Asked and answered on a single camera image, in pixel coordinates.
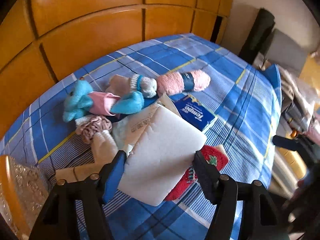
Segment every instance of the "screw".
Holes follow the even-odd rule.
[[[229,179],[229,176],[227,174],[221,174],[220,175],[220,179],[222,180],[228,180]]]
[[[260,187],[262,185],[261,181],[260,180],[254,180],[253,181],[253,184]]]
[[[66,180],[65,179],[59,179],[58,181],[57,181],[57,185],[59,185],[59,186],[62,186],[62,185],[64,185],[66,183]]]
[[[97,180],[97,179],[99,179],[99,174],[97,174],[97,173],[91,174],[91,175],[90,175],[90,179],[92,179],[92,180]]]

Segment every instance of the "bed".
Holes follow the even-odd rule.
[[[155,78],[168,71],[201,69],[211,77],[209,87],[193,92],[217,116],[206,132],[208,145],[223,144],[230,162],[221,171],[267,187],[281,107],[280,75],[276,65],[261,72],[223,47],[192,33],[142,41],[109,53],[63,78],[36,99],[17,118],[0,141],[0,153],[37,166],[50,189],[55,170],[92,163],[90,146],[75,134],[74,122],[62,121],[63,100],[73,83],[84,77],[95,91],[104,91],[111,76],[133,73]],[[175,101],[183,97],[175,95]],[[121,191],[104,206],[115,239],[204,239],[215,207],[193,183],[180,199],[157,207]],[[238,202],[232,239],[237,239],[242,203]],[[77,203],[78,226],[88,239],[82,204]]]

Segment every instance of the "white wall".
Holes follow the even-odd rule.
[[[320,27],[302,0],[233,0],[221,45],[239,54],[259,8],[275,16],[275,27],[311,52],[320,41]]]

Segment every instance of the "blue tempo tissue package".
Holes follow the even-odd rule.
[[[216,116],[192,95],[177,100],[174,105],[181,117],[201,132],[206,132],[216,120]]]

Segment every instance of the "white foam block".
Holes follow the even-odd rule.
[[[157,206],[182,178],[207,137],[160,106],[124,165],[118,189]]]

